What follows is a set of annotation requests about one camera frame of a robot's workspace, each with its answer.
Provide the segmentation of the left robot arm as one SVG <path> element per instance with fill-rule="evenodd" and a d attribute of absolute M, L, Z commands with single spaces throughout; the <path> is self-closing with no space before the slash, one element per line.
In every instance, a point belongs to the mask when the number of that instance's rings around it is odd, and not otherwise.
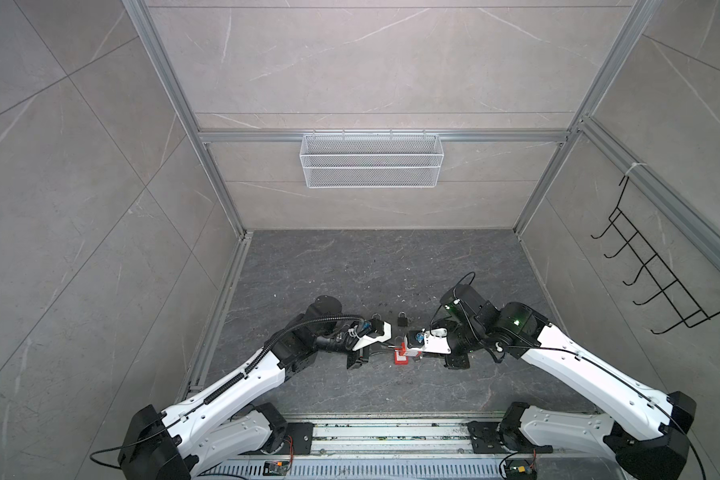
<path fill-rule="evenodd" d="M 390 339 L 379 315 L 345 314 L 338 299 L 319 296 L 233 372 L 199 393 L 157 410 L 148 405 L 131 419 L 112 469 L 127 479 L 196 479 L 229 458 L 275 452 L 287 422 L 255 400 L 314 363 L 321 351 L 363 362 L 371 345 Z"/>

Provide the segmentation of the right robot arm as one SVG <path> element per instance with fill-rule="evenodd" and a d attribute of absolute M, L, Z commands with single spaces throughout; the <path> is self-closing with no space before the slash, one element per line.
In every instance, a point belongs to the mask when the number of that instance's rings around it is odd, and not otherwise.
<path fill-rule="evenodd" d="M 497 428 L 509 451 L 587 452 L 615 461 L 634 479 L 677 479 L 698 455 L 689 438 L 697 404 L 687 394 L 666 393 L 621 372 L 528 305 L 495 307 L 466 279 L 441 297 L 439 309 L 443 317 L 408 334 L 408 349 L 439 355 L 452 370 L 469 368 L 469 355 L 477 350 L 495 363 L 511 356 L 552 375 L 598 409 L 579 414 L 515 402 Z"/>

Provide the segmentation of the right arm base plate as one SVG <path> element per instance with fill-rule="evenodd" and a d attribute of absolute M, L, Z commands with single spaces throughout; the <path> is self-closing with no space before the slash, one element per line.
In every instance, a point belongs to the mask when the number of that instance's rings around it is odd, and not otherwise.
<path fill-rule="evenodd" d="M 549 454 L 554 452 L 551 445 L 531 442 L 522 434 L 518 426 L 510 425 L 508 422 L 471 421 L 466 424 L 466 427 L 475 454 L 501 452 Z"/>

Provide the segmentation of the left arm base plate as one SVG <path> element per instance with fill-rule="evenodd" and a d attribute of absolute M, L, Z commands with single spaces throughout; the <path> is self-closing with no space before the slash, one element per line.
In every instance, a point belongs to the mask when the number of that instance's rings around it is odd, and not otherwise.
<path fill-rule="evenodd" d="M 288 423 L 285 427 L 278 427 L 261 447 L 260 452 L 267 455 L 309 455 L 314 427 L 310 422 Z"/>

